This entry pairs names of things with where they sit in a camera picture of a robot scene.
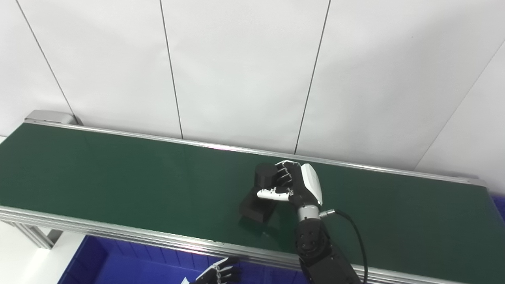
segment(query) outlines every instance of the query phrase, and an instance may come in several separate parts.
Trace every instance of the robotic hand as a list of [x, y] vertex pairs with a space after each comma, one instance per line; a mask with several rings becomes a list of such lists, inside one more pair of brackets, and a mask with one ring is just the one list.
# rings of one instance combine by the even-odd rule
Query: robotic hand
[[238, 257], [227, 257], [209, 266], [194, 282], [186, 278], [181, 284], [231, 284], [240, 282], [240, 268], [233, 266]]
[[323, 195], [319, 179], [310, 164], [300, 165], [285, 160], [275, 165], [263, 163], [256, 167], [257, 197], [288, 201], [298, 214], [295, 246], [300, 266], [311, 284], [359, 284], [358, 275], [331, 242], [320, 212]]

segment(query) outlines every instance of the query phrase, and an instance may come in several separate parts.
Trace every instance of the green conveyor belt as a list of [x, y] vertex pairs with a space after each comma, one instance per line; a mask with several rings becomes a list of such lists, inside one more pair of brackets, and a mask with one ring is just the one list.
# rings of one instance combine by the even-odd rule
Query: green conveyor belt
[[[0, 205], [293, 253], [288, 204], [270, 222], [238, 205], [258, 163], [279, 158], [23, 124], [0, 145]], [[466, 283], [505, 283], [505, 226], [487, 189], [311, 163], [323, 209], [348, 213], [372, 267]], [[325, 220], [352, 263], [352, 227]]]

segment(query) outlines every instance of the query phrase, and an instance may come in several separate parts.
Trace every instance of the wall panel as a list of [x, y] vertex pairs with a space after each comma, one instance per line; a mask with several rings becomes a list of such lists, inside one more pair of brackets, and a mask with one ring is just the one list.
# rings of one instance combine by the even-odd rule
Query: wall panel
[[505, 38], [498, 0], [333, 1], [297, 154], [414, 169]]
[[34, 109], [71, 113], [16, 1], [0, 1], [0, 135]]
[[88, 126], [180, 137], [157, 0], [20, 0]]
[[184, 138], [293, 153], [327, 7], [163, 0]]
[[505, 195], [505, 47], [502, 45], [416, 170], [478, 176]]

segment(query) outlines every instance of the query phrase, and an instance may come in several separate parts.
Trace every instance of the blue bin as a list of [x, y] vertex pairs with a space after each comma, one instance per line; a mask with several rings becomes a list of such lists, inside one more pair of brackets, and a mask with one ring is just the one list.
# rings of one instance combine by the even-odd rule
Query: blue bin
[[[86, 236], [59, 284], [180, 284], [221, 258]], [[240, 262], [246, 284], [307, 284], [300, 271]]]
[[500, 212], [501, 217], [505, 221], [505, 196], [492, 196], [496, 208]]

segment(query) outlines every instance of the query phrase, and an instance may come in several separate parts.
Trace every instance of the cable connector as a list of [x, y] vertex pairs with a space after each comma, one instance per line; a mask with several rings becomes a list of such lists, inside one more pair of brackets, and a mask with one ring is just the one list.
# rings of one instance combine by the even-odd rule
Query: cable connector
[[319, 212], [319, 218], [323, 219], [325, 217], [328, 217], [328, 215], [331, 215], [331, 214], [335, 214], [335, 209], [330, 209], [330, 210], [326, 210], [323, 212]]

